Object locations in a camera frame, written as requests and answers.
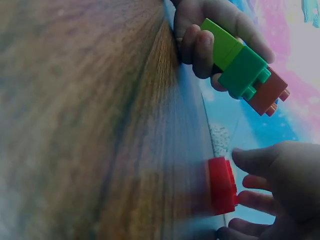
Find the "lime green block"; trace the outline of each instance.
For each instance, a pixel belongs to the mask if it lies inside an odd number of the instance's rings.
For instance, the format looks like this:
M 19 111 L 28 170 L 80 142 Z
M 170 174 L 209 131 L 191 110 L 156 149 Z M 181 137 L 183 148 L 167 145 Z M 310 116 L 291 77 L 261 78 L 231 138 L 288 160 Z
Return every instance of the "lime green block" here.
M 213 21 L 206 18 L 201 25 L 201 30 L 208 30 L 214 35 L 213 44 L 213 61 L 221 70 L 225 70 L 231 61 L 231 56 L 228 57 L 229 53 L 232 52 L 234 47 L 239 49 L 239 44 L 242 45 L 237 39 L 235 39 L 230 33 L 222 29 L 220 26 L 215 24 Z
M 267 67 L 265 60 L 251 48 L 244 46 L 218 81 L 233 97 L 243 97 L 249 101 L 257 92 L 255 82 L 265 83 L 270 77 Z

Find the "finger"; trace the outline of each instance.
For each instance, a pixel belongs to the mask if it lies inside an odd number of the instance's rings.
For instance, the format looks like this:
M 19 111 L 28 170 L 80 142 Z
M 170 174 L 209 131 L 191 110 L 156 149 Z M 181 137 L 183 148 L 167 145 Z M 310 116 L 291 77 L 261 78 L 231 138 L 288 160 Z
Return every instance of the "finger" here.
M 205 16 L 234 37 L 240 37 L 268 63 L 275 60 L 273 51 L 253 21 L 234 4 L 225 0 L 205 1 L 203 10 Z
M 198 32 L 193 52 L 193 71 L 200 79 L 210 77 L 214 65 L 214 35 L 203 30 Z
M 185 31 L 180 46 L 181 58 L 184 64 L 192 64 L 192 58 L 195 49 L 195 41 L 200 31 L 200 27 L 195 24 L 188 27 Z
M 265 177 L 279 154 L 279 151 L 273 146 L 248 151 L 235 148 L 232 151 L 232 159 L 235 165 L 243 171 Z
M 260 235 L 267 230 L 269 225 L 256 224 L 240 218 L 234 218 L 229 222 L 229 228 L 234 229 L 240 233 L 260 237 Z
M 245 235 L 228 227 L 218 229 L 216 235 L 220 240 L 258 240 L 255 236 Z
M 271 187 L 267 180 L 260 176 L 249 174 L 244 177 L 242 185 L 247 189 L 262 189 L 271 192 Z
M 221 73 L 217 73 L 217 74 L 214 74 L 212 77 L 211 77 L 211 86 L 219 91 L 219 92 L 226 92 L 228 91 L 228 89 L 226 89 L 225 87 L 223 87 L 219 82 L 219 78 L 222 74 Z
M 262 194 L 253 191 L 242 191 L 238 195 L 239 204 L 276 216 L 281 208 L 272 195 Z

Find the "hand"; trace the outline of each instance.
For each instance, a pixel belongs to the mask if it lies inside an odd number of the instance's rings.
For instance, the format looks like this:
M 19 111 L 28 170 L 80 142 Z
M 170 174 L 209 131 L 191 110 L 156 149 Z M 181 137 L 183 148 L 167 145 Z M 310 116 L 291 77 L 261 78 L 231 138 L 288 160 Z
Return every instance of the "hand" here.
M 262 34 L 251 19 L 228 0 L 172 0 L 176 6 L 174 33 L 177 39 L 182 62 L 192 64 L 198 78 L 206 79 L 213 74 L 214 35 L 201 31 L 200 25 L 209 18 L 233 36 L 242 39 L 250 48 L 268 63 L 274 61 L 274 53 L 268 47 Z M 226 91 L 218 83 L 221 74 L 211 78 L 217 91 Z
M 276 216 L 272 225 L 235 218 L 217 234 L 220 240 L 320 239 L 320 145 L 283 142 L 271 147 L 234 150 L 235 164 L 249 173 L 243 186 L 272 195 L 243 191 L 241 205 Z

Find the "stacked blocks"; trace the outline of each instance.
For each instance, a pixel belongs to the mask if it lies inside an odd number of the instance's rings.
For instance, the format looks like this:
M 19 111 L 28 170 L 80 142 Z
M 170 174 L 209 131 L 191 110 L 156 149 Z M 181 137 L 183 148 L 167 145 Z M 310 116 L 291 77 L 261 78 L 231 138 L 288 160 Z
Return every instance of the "stacked blocks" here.
M 209 19 L 202 30 L 214 35 L 213 61 L 222 71 L 219 83 L 236 99 L 244 98 L 261 116 L 277 110 L 278 98 L 290 95 L 283 81 L 258 54 Z
M 214 215 L 234 212 L 238 197 L 230 162 L 224 157 L 212 158 L 208 161 L 208 168 Z

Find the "wooden table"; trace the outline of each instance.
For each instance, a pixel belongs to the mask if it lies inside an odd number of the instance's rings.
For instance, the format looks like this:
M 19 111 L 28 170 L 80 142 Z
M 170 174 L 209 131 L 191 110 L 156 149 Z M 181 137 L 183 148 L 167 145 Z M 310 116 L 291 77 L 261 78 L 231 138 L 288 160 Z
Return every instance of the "wooden table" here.
M 183 74 L 161 0 L 1 1 L 0 239 L 205 239 Z

